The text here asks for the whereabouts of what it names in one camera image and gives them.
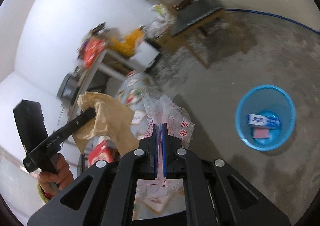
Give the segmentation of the person's left hand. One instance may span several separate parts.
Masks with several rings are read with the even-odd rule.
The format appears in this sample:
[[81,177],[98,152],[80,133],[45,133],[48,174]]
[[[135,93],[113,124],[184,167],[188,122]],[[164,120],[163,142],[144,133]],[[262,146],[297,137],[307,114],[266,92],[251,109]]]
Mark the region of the person's left hand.
[[73,174],[69,169],[69,164],[62,154],[57,154],[56,169],[58,171],[57,174],[45,171],[40,172],[37,177],[37,181],[44,193],[50,196],[57,194],[57,191],[52,187],[51,183],[56,183],[59,186],[59,190],[62,191],[74,180]]

